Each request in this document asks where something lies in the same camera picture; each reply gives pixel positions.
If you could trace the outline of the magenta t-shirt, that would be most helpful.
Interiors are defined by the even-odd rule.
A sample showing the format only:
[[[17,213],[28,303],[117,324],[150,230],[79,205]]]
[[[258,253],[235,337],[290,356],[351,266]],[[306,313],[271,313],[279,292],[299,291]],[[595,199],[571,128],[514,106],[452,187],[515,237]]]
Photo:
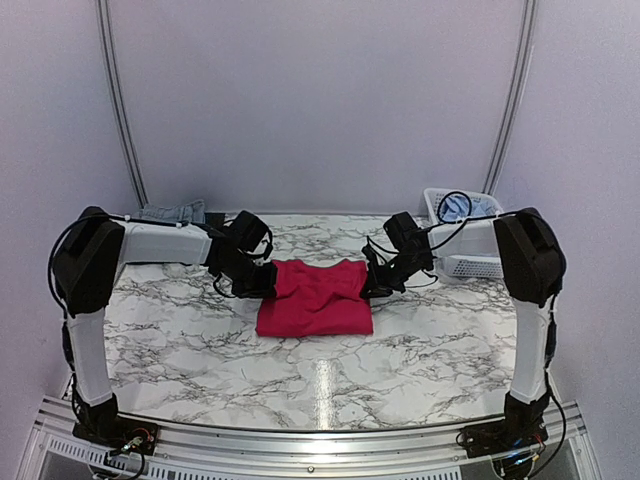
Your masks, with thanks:
[[[277,261],[276,295],[262,301],[256,321],[261,337],[303,338],[371,335],[370,302],[361,297],[367,280],[363,261],[317,267],[301,260]]]

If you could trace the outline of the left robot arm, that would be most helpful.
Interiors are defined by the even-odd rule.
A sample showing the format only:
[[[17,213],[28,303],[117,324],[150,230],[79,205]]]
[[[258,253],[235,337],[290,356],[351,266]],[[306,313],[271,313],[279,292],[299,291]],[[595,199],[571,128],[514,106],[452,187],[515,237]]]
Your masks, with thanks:
[[[79,426],[106,445],[129,432],[109,377],[104,324],[113,290],[130,265],[201,266],[227,278],[230,297],[275,294],[273,233],[256,215],[189,222],[117,216],[90,206],[67,226],[48,258],[50,293],[62,313],[62,347],[71,370]]]

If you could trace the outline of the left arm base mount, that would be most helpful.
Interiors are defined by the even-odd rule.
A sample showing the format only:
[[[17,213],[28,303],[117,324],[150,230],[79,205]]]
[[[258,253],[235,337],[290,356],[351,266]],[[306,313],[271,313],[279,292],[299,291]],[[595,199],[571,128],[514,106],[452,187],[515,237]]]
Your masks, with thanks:
[[[155,451],[159,426],[156,423],[116,416],[106,422],[77,422],[72,435],[118,453],[124,453],[125,445],[129,444],[130,450],[149,456]]]

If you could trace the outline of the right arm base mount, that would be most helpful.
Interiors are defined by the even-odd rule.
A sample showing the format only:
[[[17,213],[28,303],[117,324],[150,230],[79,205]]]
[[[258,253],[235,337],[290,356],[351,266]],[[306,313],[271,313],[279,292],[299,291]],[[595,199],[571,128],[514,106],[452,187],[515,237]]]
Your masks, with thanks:
[[[456,437],[456,443],[466,451],[469,458],[540,446],[547,440],[548,433],[544,423],[535,424],[524,432],[513,433],[507,428],[505,420],[465,426]]]

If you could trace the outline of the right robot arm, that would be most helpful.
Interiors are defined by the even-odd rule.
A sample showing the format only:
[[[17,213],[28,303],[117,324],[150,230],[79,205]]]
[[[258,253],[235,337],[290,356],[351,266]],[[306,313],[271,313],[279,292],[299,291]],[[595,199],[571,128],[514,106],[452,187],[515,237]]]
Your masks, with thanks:
[[[538,210],[466,218],[441,241],[436,240],[434,226],[420,228],[409,213],[395,214],[383,225],[393,257],[384,259],[383,248],[371,239],[362,248],[367,276],[360,296],[384,298],[405,292],[410,277],[433,271],[436,253],[458,246],[457,238],[472,223],[480,225],[489,250],[498,254],[503,282],[516,308],[514,375],[505,396],[505,418],[495,428],[496,440],[515,448],[542,423],[552,397],[548,370],[557,346],[556,301],[567,269],[559,241]]]

